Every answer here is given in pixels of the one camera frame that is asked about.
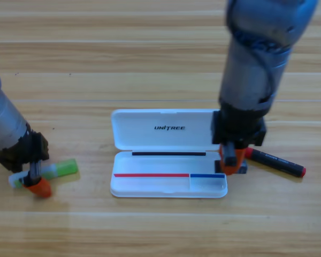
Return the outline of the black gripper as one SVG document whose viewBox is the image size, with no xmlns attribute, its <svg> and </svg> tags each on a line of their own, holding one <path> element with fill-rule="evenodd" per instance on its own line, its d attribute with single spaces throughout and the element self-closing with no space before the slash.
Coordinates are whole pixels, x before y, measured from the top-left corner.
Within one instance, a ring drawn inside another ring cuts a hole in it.
<svg viewBox="0 0 321 257">
<path fill-rule="evenodd" d="M 50 183 L 41 177 L 41 161 L 48 159 L 48 141 L 35 131 L 27 131 L 17 144 L 0 151 L 0 164 L 13 173 L 21 172 L 22 166 L 29 164 L 28 175 L 22 179 L 23 187 L 42 198 L 52 195 Z"/>
<path fill-rule="evenodd" d="M 213 112 L 212 143 L 220 144 L 220 170 L 227 176 L 246 173 L 246 148 L 261 146 L 266 135 L 267 110 L 240 110 L 222 103 Z"/>
</svg>

